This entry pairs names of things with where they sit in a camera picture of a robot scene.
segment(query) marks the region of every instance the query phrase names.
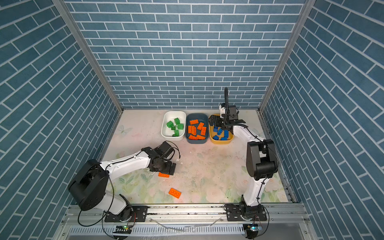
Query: black mounting plate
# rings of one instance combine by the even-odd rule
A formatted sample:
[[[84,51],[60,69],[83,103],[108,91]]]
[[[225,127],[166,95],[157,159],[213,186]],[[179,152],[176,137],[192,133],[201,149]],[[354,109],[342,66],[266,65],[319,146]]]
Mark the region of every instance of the black mounting plate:
[[[228,222],[237,222],[237,221],[253,221],[253,218],[248,220],[249,218],[243,218],[241,215],[241,210],[239,205],[235,204],[225,204],[224,209],[227,212],[227,221]],[[255,213],[256,219],[255,221],[266,221],[265,208],[263,207],[263,213]]]
[[[136,213],[136,222],[145,222],[145,218],[147,217],[148,206],[132,206],[133,212]],[[120,222],[119,216],[108,213],[105,217],[104,222]]]

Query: plastic container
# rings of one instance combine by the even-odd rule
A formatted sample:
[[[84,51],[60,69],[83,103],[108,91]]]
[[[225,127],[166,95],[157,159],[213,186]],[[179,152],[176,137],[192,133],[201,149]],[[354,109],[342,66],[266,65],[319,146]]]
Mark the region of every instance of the plastic container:
[[[191,113],[191,114],[189,114],[187,116],[185,129],[188,129],[188,126],[190,126],[189,121],[190,120],[195,120],[195,119],[197,119],[199,121],[199,123],[201,123],[201,122],[204,123],[204,127],[207,127],[207,130],[205,131],[205,135],[203,136],[203,137],[205,137],[205,139],[204,140],[191,140],[191,139],[189,139],[189,136],[191,134],[188,133],[188,131],[185,132],[185,137],[187,138],[187,141],[189,143],[192,143],[192,144],[202,144],[202,143],[205,143],[208,140],[208,137],[209,137],[208,116],[205,115],[204,113]],[[201,130],[196,130],[196,135],[200,135],[200,133],[201,133]]]
[[[184,129],[179,130],[178,137],[172,137],[175,131],[171,130],[167,127],[167,122],[172,121],[175,124],[175,118],[179,118],[180,123],[184,124]],[[185,119],[187,115],[183,111],[169,111],[164,114],[163,125],[161,127],[161,136],[163,136],[166,140],[169,141],[180,141],[184,137],[185,133]]]
[[[228,144],[232,141],[233,139],[233,134],[231,132],[229,132],[229,136],[228,136],[228,140],[220,140],[222,137],[224,137],[224,131],[220,134],[219,136],[219,140],[215,140],[213,139],[214,136],[216,136],[217,133],[214,132],[214,126],[209,126],[209,137],[211,139],[211,141],[214,143],[214,144]]]

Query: vent grille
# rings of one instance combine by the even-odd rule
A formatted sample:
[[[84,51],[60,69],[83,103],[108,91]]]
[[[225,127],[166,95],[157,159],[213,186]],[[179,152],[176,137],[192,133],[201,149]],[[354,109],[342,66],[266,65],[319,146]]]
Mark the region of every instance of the vent grille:
[[[117,225],[114,226],[105,226],[104,230],[108,234],[112,234],[115,231]],[[164,228],[156,224],[144,225],[144,226],[134,226],[131,234],[132,237],[140,236],[169,236],[169,235],[206,235],[206,234],[242,234],[244,233],[242,224],[218,224],[216,226],[204,226],[204,227],[191,227],[190,225],[180,225],[180,224],[167,224],[167,227],[173,228]],[[101,226],[92,226],[92,227],[81,227],[81,226],[72,226],[70,230],[70,235],[93,235],[99,236],[104,235]]]

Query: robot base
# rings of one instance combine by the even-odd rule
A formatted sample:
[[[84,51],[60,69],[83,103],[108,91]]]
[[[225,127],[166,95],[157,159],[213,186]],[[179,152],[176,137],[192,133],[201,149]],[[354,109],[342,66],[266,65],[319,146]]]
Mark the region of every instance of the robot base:
[[[265,207],[259,204],[258,206],[250,207],[245,203],[243,196],[240,203],[237,204],[225,204],[224,209],[227,212],[227,221],[248,221],[248,220],[259,220],[266,221],[267,217],[265,214]]]
[[[133,213],[132,217],[136,216],[136,222],[145,222],[145,219],[147,217],[147,206],[132,206]],[[105,217],[104,222],[121,222],[119,215],[115,215],[112,213],[107,213],[107,216]]]

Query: white bin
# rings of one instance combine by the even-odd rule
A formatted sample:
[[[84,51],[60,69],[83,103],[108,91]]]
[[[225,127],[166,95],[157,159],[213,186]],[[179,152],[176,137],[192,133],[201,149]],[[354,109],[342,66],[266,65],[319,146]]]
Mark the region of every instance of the white bin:
[[[175,118],[178,118],[180,120],[180,123],[184,124],[183,130],[179,130],[179,136],[178,137],[172,137],[172,135],[175,133],[173,130],[171,130],[169,127],[167,127],[167,122],[172,121],[173,124],[175,124]],[[164,114],[163,119],[163,125],[161,127],[161,135],[169,141],[180,141],[183,139],[185,134],[185,119],[187,118],[187,115],[183,111],[169,111]]]

